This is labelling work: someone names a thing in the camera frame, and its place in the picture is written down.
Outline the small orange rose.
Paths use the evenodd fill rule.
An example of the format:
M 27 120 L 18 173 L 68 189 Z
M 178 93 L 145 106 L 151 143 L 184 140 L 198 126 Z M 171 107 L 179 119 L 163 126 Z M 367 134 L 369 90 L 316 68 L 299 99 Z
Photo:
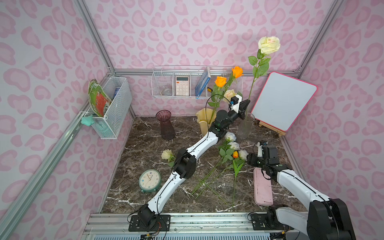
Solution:
M 235 196 L 236 196 L 237 177 L 238 177 L 238 174 L 241 171 L 245 161 L 243 158 L 240 157 L 240 153 L 238 151 L 234 151 L 232 157 L 233 157 L 233 169 L 234 169 L 232 206 L 234 206 L 235 205 Z

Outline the white rose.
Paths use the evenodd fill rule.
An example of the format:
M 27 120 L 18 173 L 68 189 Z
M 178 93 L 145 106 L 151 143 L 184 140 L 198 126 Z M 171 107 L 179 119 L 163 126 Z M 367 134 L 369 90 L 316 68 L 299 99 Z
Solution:
M 239 144 L 236 142 L 236 135 L 234 133 L 226 133 L 224 136 L 224 141 L 219 147 L 219 155 L 220 160 L 217 162 L 217 164 L 208 172 L 208 174 L 203 177 L 201 180 L 199 180 L 199 183 L 195 186 L 195 188 L 192 191 L 192 194 L 194 195 L 197 190 L 199 190 L 206 181 L 210 178 L 210 176 L 217 170 L 217 168 L 221 165 L 224 165 L 228 163 L 229 161 L 233 160 L 233 153 L 234 151 L 237 151 L 239 148 Z
M 243 161 L 247 161 L 247 156 L 249 153 L 246 150 L 240 150 L 239 151 L 239 158 L 242 159 Z
M 233 160 L 239 158 L 238 150 L 239 144 L 237 142 L 224 140 L 219 147 L 219 161 L 202 179 L 199 179 L 199 182 L 192 191 L 192 194 L 196 198 L 198 198 L 217 177 L 233 168 Z

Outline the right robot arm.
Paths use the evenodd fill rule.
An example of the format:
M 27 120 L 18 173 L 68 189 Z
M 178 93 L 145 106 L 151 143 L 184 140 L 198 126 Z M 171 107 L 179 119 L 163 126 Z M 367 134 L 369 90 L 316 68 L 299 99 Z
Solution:
M 332 199 L 300 178 L 294 170 L 281 164 L 277 148 L 261 141 L 255 144 L 258 152 L 247 156 L 247 163 L 261 169 L 265 180 L 279 183 L 307 209 L 301 213 L 287 205 L 268 208 L 266 225 L 276 228 L 289 226 L 311 240 L 354 240 L 356 235 L 345 202 Z

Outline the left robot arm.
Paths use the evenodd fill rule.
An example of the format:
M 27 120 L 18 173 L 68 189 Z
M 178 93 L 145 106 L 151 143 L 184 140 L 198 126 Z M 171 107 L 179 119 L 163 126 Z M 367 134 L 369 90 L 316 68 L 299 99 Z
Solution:
M 156 195 L 138 210 L 138 218 L 142 224 L 149 228 L 157 222 L 169 198 L 185 180 L 191 178 L 195 173 L 197 160 L 201 155 L 226 135 L 227 129 L 236 119 L 245 119 L 250 102 L 249 99 L 243 100 L 240 95 L 232 97 L 229 100 L 229 110 L 217 112 L 217 116 L 205 136 L 193 146 L 178 151 L 167 181 Z

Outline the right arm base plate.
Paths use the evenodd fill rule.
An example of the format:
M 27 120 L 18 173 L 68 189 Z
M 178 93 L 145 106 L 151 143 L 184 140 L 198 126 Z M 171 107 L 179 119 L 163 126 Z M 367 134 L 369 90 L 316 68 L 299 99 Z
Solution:
M 281 223 L 270 221 L 266 213 L 249 213 L 247 219 L 251 222 L 254 231 L 282 231 L 285 229 Z

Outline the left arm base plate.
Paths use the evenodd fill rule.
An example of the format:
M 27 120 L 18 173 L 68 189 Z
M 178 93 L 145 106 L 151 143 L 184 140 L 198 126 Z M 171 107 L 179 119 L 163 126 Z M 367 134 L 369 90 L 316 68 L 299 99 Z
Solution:
M 167 232 L 170 230 L 171 215 L 156 215 L 148 222 L 133 215 L 129 222 L 129 232 Z

